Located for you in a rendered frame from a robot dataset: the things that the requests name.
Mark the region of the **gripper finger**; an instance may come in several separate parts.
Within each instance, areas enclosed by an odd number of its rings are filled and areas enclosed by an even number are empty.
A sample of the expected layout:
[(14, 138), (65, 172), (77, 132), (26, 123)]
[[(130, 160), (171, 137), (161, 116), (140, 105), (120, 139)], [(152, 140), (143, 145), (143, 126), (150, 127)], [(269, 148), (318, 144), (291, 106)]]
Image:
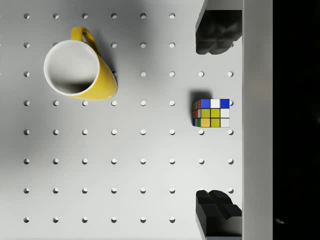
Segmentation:
[(195, 25), (199, 55), (219, 55), (229, 50), (243, 33), (243, 0), (204, 0)]
[(202, 240), (242, 240), (242, 210), (226, 193), (198, 190), (195, 213)]

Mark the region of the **puzzle cube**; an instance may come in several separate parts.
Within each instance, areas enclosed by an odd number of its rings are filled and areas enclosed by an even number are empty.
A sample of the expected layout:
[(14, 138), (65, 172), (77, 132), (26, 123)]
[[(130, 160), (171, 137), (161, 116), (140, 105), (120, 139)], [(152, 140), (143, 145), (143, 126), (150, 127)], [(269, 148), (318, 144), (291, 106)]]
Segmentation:
[(200, 128), (229, 128), (229, 99), (199, 99), (192, 103), (192, 125)]

